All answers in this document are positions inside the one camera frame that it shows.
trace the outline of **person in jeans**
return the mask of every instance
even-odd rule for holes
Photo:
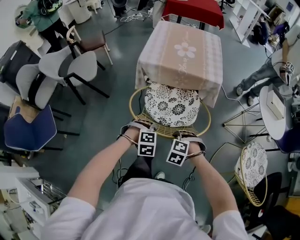
[[[32,0],[23,11],[18,24],[25,25],[28,20],[32,20],[38,32],[50,43],[52,49],[57,52],[61,50],[60,40],[55,32],[60,33],[64,38],[67,37],[68,29],[62,24],[58,10],[49,15],[41,15],[38,9],[38,1]]]
[[[274,84],[279,87],[283,84],[287,84],[285,78],[285,64],[291,62],[294,67],[294,76],[300,74],[300,26],[295,25],[285,35],[285,41],[283,42],[282,49],[275,51],[272,54],[271,59],[268,59],[262,67],[251,74],[247,79],[243,79],[242,82],[236,88],[236,94],[242,95],[244,91],[249,90],[257,81],[269,78],[267,81],[253,87],[248,93],[247,103],[249,106],[253,104],[255,97],[259,96],[260,90],[264,86]]]
[[[41,240],[211,240],[195,222],[191,196],[162,181],[162,172],[153,179],[149,157],[139,157],[130,166],[110,205],[95,219],[104,181],[132,145],[131,140],[138,141],[139,132],[139,128],[129,127],[126,136],[93,157],[47,220]],[[189,153],[199,151],[199,144],[191,142]],[[196,167],[212,206],[212,238],[247,240],[235,198],[224,178],[203,155],[187,161]]]

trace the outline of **checkered tablecloth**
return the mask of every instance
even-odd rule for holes
[[[150,82],[199,90],[205,104],[214,107],[222,82],[220,38],[181,24],[160,21],[144,47],[136,66],[135,88]]]

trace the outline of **white t-shirt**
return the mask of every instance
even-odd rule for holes
[[[300,74],[300,41],[297,41],[300,38],[300,26],[295,25],[291,30],[285,35],[287,43],[289,45],[289,53],[287,55],[287,60],[291,62],[294,67],[293,77],[296,77]],[[277,72],[278,76],[280,76],[279,68],[282,65],[282,49],[274,52],[272,55],[272,65],[274,65],[274,69]]]
[[[41,240],[211,240],[195,222],[191,196],[167,182],[130,179],[93,221],[94,214],[89,203],[66,197],[48,219]],[[248,239],[238,211],[214,219],[213,239]]]

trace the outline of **floor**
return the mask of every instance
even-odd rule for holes
[[[132,8],[136,7],[135,2],[137,1],[131,1],[129,5]],[[63,151],[48,150],[29,161],[29,165],[35,167],[41,177],[52,182],[64,192],[68,192],[77,175],[88,161],[104,147],[111,144],[119,134],[120,128],[132,119],[128,109],[128,101],[135,90],[136,63],[147,39],[153,31],[152,20],[149,18],[145,21],[120,23],[120,20],[116,20],[113,17],[109,3],[105,1],[103,9],[99,9],[97,15],[93,13],[90,20],[78,25],[76,29],[82,38],[93,34],[93,28],[102,28],[106,34],[105,37],[111,49],[110,56],[113,66],[110,66],[104,51],[97,51],[97,58],[105,65],[106,71],[99,69],[97,77],[92,81],[92,84],[109,94],[110,98],[106,99],[91,89],[80,86],[78,90],[87,102],[83,106],[69,88],[57,87],[51,99],[51,106],[72,114],[72,117],[69,119],[65,118],[62,122],[57,121],[57,127],[60,130],[80,132],[80,136],[68,136],[65,139],[62,135],[56,135],[48,146],[63,146]],[[266,55],[262,46],[252,45],[251,48],[248,48],[240,44],[232,25],[228,21],[230,10],[227,9],[226,11],[225,29],[218,31],[217,28],[206,26],[205,30],[221,38],[224,69],[223,87],[229,98],[236,98],[233,92],[234,86],[257,70],[265,62]],[[183,20],[199,24],[197,21],[190,19],[183,18]],[[240,99],[246,107],[245,98],[241,97]],[[135,100],[134,109],[136,112],[139,112],[137,99]],[[226,99],[223,91],[220,91],[215,107],[213,109],[210,108],[211,126],[201,136],[207,146],[207,159],[210,159],[212,154],[225,142],[243,146],[240,140],[222,127],[223,122],[241,110],[242,107],[238,102]],[[248,121],[252,121],[258,117],[248,114],[246,118]],[[207,115],[202,108],[194,126],[196,129],[202,130],[206,125]],[[240,136],[244,133],[244,130],[241,128],[232,128],[232,130]],[[258,130],[259,127],[248,128],[247,135]],[[274,143],[267,142],[265,137],[259,137],[256,141],[260,142],[266,149],[274,147]],[[176,167],[165,162],[171,146],[170,140],[159,137],[158,146],[156,156],[153,159],[153,174],[158,171],[164,171],[169,181],[181,187],[184,179],[192,170],[192,165],[186,162],[182,167]],[[229,180],[233,176],[232,170],[239,155],[239,148],[225,146],[215,157],[212,165],[219,172],[224,173],[225,179]],[[122,165],[129,167],[135,158],[136,149],[132,147],[122,158]],[[288,185],[286,177],[287,158],[288,156],[281,152],[268,152],[269,164],[267,173],[283,172],[283,187]],[[210,222],[211,210],[200,182],[199,176],[195,174],[195,181],[189,184],[187,191],[195,202],[197,219],[200,223]],[[240,187],[233,184],[232,189],[238,202],[241,201],[244,198],[244,194]],[[110,176],[101,189],[99,209],[106,208],[115,191],[116,185],[112,182]]]

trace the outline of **red tablecloth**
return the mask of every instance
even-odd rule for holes
[[[167,0],[163,16],[175,14],[224,28],[222,11],[215,0]]]

